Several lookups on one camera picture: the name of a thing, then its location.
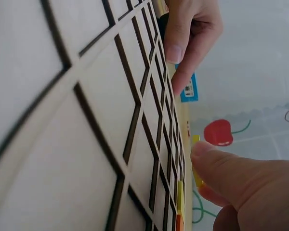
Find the green stem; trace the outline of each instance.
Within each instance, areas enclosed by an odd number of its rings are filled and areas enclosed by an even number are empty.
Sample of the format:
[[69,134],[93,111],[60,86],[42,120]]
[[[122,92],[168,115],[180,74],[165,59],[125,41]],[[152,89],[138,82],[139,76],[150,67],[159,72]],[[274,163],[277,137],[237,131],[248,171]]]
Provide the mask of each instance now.
[[233,132],[231,132],[232,134],[236,134],[236,133],[240,133],[240,132],[243,132],[243,131],[245,131],[246,129],[248,129],[249,128],[249,126],[250,126],[250,123],[251,123],[251,120],[249,120],[249,123],[247,124],[247,126],[245,127],[245,128],[243,128],[242,130],[240,130],[240,131],[233,131]]
[[205,210],[205,209],[203,208],[202,200],[201,200],[200,196],[196,193],[195,190],[193,190],[193,194],[196,196],[196,198],[198,199],[199,204],[200,204],[200,208],[198,208],[198,207],[193,207],[193,210],[199,210],[199,211],[201,212],[200,218],[199,218],[198,220],[196,220],[196,221],[193,221],[193,224],[198,224],[199,222],[201,222],[201,220],[202,220],[203,217],[204,217],[204,213],[207,213],[207,214],[209,214],[209,215],[211,215],[211,216],[213,216],[213,217],[216,217],[215,214],[213,214],[213,213],[211,213],[211,212],[209,212],[209,211],[207,211],[207,210]]

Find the blue label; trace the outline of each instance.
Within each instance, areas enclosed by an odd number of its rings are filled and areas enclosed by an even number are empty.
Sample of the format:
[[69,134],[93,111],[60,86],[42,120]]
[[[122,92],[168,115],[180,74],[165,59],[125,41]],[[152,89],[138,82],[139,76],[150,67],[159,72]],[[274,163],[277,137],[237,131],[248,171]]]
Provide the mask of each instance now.
[[191,79],[189,80],[188,84],[181,92],[181,102],[193,102],[198,101],[198,90],[196,84],[196,75],[195,73],[192,75]]

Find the hand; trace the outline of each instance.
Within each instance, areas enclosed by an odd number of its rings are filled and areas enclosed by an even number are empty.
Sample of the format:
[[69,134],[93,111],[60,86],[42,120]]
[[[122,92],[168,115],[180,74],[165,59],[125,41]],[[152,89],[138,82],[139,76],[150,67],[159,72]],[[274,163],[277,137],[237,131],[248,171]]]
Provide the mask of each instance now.
[[172,78],[179,95],[223,31],[217,0],[166,0],[169,19],[164,48],[169,63],[181,63]]
[[214,231],[289,231],[289,161],[241,158],[203,141],[191,160],[205,182],[199,193],[223,207]]

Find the yellow piece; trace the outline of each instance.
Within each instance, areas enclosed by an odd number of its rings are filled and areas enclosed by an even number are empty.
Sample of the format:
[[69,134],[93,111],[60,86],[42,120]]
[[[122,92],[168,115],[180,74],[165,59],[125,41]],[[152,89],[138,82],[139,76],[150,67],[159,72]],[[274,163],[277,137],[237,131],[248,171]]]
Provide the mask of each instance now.
[[200,135],[193,135],[193,144],[200,141]]
[[178,214],[182,215],[183,221],[185,218],[185,203],[184,203],[184,187],[183,181],[178,182],[178,203],[177,203]]
[[[200,141],[200,135],[193,135],[193,144],[195,144],[198,141]],[[193,167],[192,167],[192,171],[193,171],[196,186],[197,188],[200,188],[201,186],[203,186],[203,180],[198,176],[198,174],[196,173]]]

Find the red cherry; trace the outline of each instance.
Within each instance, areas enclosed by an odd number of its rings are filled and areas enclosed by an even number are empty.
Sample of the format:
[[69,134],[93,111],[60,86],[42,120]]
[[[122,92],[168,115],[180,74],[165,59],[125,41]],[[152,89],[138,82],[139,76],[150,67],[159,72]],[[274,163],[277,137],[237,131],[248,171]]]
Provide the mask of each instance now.
[[203,133],[205,140],[215,146],[225,147],[233,142],[231,125],[225,119],[213,121],[206,126]]

